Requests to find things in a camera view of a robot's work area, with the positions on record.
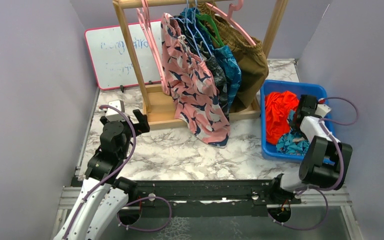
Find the light blue shark shorts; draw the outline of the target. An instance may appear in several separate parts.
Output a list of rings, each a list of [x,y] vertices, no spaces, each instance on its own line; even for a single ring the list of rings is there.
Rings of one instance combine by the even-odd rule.
[[[275,125],[275,144],[276,151],[285,155],[303,156],[307,153],[310,142],[304,137],[304,134],[295,130],[291,123],[293,121],[294,110],[290,110],[283,123]]]

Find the orange mesh shorts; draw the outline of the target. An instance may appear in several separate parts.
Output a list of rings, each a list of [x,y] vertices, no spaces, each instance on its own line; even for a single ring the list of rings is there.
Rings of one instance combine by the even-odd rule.
[[[266,141],[276,145],[290,131],[288,117],[299,105],[297,95],[291,91],[271,92],[264,98]]]

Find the pink patterned shorts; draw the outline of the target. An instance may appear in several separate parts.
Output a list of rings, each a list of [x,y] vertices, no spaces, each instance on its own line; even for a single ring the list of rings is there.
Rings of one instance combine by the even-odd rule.
[[[225,147],[230,122],[225,117],[211,71],[191,52],[173,15],[163,13],[160,22],[162,66],[175,118],[184,121],[202,142]]]

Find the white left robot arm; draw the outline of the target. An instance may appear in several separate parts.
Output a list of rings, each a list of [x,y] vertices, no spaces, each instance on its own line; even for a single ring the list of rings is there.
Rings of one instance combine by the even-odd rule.
[[[135,109],[137,123],[132,123],[115,107],[100,108],[115,111],[119,118],[101,117],[99,147],[87,163],[80,193],[56,240],[98,240],[118,210],[137,200],[137,183],[118,174],[133,156],[137,136],[150,131],[148,117]]]

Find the pink plastic hanger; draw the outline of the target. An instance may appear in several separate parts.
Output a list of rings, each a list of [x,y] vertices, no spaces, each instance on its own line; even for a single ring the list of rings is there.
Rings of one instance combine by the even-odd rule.
[[[149,13],[149,4],[147,0],[141,0],[141,8],[136,8],[136,13],[137,13],[139,25],[148,42],[149,49],[151,50],[158,73],[160,75],[161,89],[165,95],[169,96],[170,90],[167,86],[166,75],[164,73],[160,52],[152,31],[150,13]]]

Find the light blue wire hanger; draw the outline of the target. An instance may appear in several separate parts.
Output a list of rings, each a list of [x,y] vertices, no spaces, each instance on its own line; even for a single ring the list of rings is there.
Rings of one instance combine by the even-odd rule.
[[[173,17],[173,19],[178,22],[178,25],[181,28],[181,32],[185,36],[185,39],[187,40],[187,42],[189,44],[191,52],[198,55],[199,58],[202,60],[203,58],[202,58],[202,55],[200,53],[200,49],[197,45],[195,37],[193,36],[193,32],[189,26],[189,23],[191,23],[191,21],[187,17],[188,7],[189,7],[189,2],[187,1],[186,7],[183,9],[183,11],[179,15],[175,15]]]

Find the thin pink wire hanger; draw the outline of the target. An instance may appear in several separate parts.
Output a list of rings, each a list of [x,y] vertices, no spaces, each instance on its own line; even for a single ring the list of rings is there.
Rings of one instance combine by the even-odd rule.
[[[158,46],[157,46],[153,31],[152,31],[152,26],[151,26],[151,21],[150,21],[150,13],[149,13],[149,4],[148,4],[147,0],[142,0],[141,2],[142,2],[142,15],[144,18],[145,31],[147,32],[148,37],[149,37],[148,43],[149,43],[150,49],[152,51],[152,54],[154,56],[154,59],[155,59],[156,65],[157,65],[157,69],[158,69],[159,74],[160,74],[161,83],[163,83],[163,81],[165,80],[165,74],[164,74]]]

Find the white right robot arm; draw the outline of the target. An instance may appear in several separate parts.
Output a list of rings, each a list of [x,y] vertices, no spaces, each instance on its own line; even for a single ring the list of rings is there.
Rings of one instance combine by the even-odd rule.
[[[295,173],[279,174],[269,184],[269,199],[280,204],[307,189],[322,191],[342,188],[353,148],[337,139],[327,128],[329,112],[324,99],[303,94],[293,115],[291,127],[304,135],[309,148]]]

